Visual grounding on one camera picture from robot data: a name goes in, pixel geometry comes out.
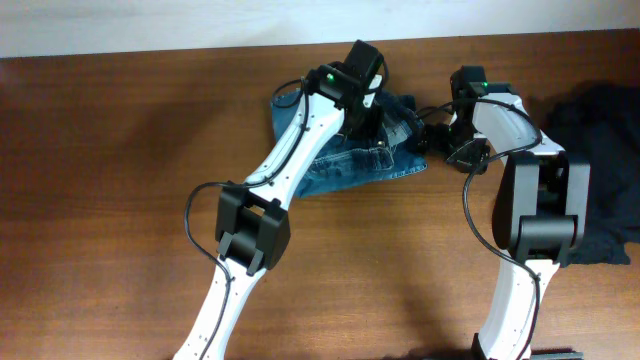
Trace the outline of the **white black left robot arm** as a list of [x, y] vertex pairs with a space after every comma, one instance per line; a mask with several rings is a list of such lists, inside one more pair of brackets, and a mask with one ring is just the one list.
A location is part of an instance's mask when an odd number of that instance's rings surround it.
[[215, 265], [211, 286], [177, 359], [221, 359], [240, 314], [261, 278], [279, 262], [291, 230], [288, 209], [321, 149], [335, 136], [362, 136], [381, 120], [374, 99], [389, 72], [382, 53], [356, 41], [346, 58], [322, 64], [279, 90], [271, 104], [289, 118], [266, 159], [243, 182], [218, 183], [214, 237], [206, 256]]

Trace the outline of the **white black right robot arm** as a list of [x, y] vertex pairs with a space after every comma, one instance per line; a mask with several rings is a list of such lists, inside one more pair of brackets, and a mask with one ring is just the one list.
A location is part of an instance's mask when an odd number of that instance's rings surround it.
[[492, 236], [480, 243], [500, 260], [489, 314], [475, 333], [475, 359], [532, 359], [531, 342], [545, 291], [584, 237], [590, 164], [566, 152], [531, 119], [509, 83], [490, 82], [481, 66], [450, 77], [452, 99], [427, 109], [451, 120], [424, 126], [420, 153], [438, 153], [466, 174], [463, 212], [472, 218], [474, 178], [502, 161], [504, 171], [491, 215]]

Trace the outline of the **blue denim jeans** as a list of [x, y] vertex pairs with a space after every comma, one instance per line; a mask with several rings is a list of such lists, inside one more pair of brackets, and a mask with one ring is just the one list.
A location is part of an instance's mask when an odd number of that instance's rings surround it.
[[399, 179], [428, 168], [425, 158], [412, 150], [416, 142], [414, 130], [423, 126], [416, 118], [415, 97], [383, 91], [375, 101], [383, 110], [377, 134], [364, 140], [345, 140], [339, 135], [331, 138], [300, 181], [296, 197]]

